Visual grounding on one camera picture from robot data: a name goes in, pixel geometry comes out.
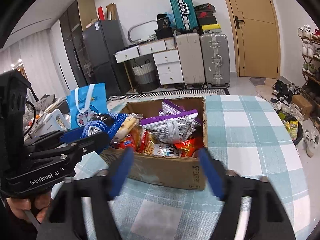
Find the beige suitcase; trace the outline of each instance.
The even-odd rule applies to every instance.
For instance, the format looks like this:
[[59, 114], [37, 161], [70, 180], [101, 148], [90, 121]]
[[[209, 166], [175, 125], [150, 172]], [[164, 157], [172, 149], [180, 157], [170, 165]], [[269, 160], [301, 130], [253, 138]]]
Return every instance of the beige suitcase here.
[[205, 75], [199, 34], [178, 35], [176, 36], [176, 42], [184, 83], [186, 85], [204, 85]]

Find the refrigerator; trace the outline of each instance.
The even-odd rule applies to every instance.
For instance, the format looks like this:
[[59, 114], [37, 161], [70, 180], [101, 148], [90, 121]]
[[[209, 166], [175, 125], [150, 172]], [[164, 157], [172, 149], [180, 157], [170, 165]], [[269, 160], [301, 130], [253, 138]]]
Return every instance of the refrigerator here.
[[105, 83], [107, 96], [124, 95], [130, 89], [123, 63], [114, 54], [124, 49], [118, 20], [97, 21], [82, 33], [97, 83]]

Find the silver suitcase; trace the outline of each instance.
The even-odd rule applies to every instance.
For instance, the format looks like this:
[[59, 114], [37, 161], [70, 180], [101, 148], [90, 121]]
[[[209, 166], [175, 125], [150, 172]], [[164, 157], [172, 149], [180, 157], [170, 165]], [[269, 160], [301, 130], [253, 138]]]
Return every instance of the silver suitcase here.
[[205, 84], [199, 34], [178, 35], [176, 42], [184, 83], [186, 85]]
[[208, 87], [229, 87], [230, 57], [227, 36], [222, 33], [203, 34], [200, 40]]

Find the door frame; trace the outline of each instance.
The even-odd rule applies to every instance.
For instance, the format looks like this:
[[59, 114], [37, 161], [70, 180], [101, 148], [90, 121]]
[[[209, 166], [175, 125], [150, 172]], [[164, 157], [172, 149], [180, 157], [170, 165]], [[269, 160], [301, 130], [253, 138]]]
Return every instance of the door frame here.
[[[230, 22], [231, 22], [231, 28], [232, 28], [232, 35], [233, 35], [233, 43], [234, 43], [234, 47], [235, 47], [235, 58], [236, 58], [236, 72], [237, 72], [237, 76], [239, 77], [239, 48], [238, 48], [238, 38], [237, 38], [237, 33], [236, 33], [236, 23], [234, 20], [234, 15], [232, 12], [232, 7], [231, 7], [231, 2], [230, 0], [225, 0], [226, 4], [227, 4], [227, 8], [228, 8], [228, 12], [229, 12], [229, 17], [230, 17]], [[275, 17], [275, 21], [276, 21], [276, 30], [277, 30], [277, 40], [278, 40], [278, 75], [277, 77], [280, 77], [280, 66], [281, 66], [281, 44], [280, 44], [280, 31], [279, 31], [279, 24], [278, 24], [278, 18], [277, 18], [277, 14], [276, 14], [276, 9], [275, 6], [273, 4], [273, 0], [271, 1], [271, 6], [272, 6], [272, 11], [273, 11], [273, 15]]]

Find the white bag handle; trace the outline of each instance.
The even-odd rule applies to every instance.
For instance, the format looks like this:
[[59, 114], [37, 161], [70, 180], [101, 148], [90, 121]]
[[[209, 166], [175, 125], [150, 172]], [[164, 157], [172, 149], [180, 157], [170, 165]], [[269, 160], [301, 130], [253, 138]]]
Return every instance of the white bag handle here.
[[75, 89], [75, 101], [76, 101], [76, 107], [79, 111], [79, 113], [83, 114], [85, 111], [87, 111], [90, 107], [92, 93], [94, 89], [94, 84], [89, 85], [87, 97], [85, 99], [84, 108], [79, 109], [79, 88]]

